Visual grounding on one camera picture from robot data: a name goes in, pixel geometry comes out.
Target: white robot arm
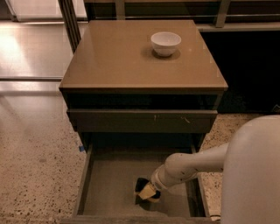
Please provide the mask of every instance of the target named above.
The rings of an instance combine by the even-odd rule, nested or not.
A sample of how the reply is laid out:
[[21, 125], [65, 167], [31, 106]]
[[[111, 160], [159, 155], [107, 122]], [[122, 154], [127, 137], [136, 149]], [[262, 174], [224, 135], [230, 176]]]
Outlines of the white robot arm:
[[221, 224], [279, 223], [280, 115], [252, 119], [221, 146], [170, 155], [138, 195], [149, 199], [197, 172], [221, 171]]
[[161, 191], [197, 177], [198, 172], [222, 172], [228, 143], [195, 154], [171, 154], [151, 176], [150, 182]]

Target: metal frame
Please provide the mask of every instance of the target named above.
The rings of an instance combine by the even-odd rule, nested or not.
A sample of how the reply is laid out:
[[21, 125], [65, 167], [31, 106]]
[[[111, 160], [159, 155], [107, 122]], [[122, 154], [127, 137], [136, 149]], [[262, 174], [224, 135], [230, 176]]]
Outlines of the metal frame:
[[72, 52], [76, 51], [76, 48], [81, 40], [81, 34], [77, 22], [76, 13], [72, 0], [59, 0], [59, 7], [63, 16], [63, 20], [66, 26], [67, 35], [70, 41]]

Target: drawer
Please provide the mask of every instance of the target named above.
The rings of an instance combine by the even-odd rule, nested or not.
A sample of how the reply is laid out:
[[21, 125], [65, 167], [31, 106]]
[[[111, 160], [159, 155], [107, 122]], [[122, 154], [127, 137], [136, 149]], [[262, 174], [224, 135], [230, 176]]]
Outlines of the drawer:
[[69, 109], [78, 132], [207, 133], [215, 110]]

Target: floor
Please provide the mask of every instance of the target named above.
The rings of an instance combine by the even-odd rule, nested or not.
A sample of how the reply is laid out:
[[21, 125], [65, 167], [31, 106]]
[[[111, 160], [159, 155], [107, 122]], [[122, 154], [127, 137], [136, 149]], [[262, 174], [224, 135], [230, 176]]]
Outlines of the floor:
[[[86, 24], [80, 24], [83, 33]], [[0, 23], [0, 76], [63, 76], [63, 24]], [[56, 82], [0, 82], [0, 223], [60, 223], [74, 209], [86, 153]], [[260, 114], [219, 114], [202, 150]], [[221, 173], [201, 173], [209, 213], [221, 214]]]

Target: terrazzo floor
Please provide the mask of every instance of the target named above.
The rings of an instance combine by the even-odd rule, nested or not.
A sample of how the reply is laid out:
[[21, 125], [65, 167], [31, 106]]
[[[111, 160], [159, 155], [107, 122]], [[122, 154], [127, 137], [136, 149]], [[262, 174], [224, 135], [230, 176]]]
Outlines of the terrazzo floor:
[[[10, 41], [10, 48], [0, 45], [0, 75], [63, 75], [72, 57], [63, 25], [48, 25], [40, 35], [44, 29], [0, 23], [0, 38]], [[79, 151], [81, 142], [68, 121], [58, 86], [0, 82], [0, 223], [60, 223], [72, 215], [86, 153]], [[201, 149], [229, 141], [258, 116], [219, 114]], [[200, 176], [209, 213], [217, 218], [222, 174]]]

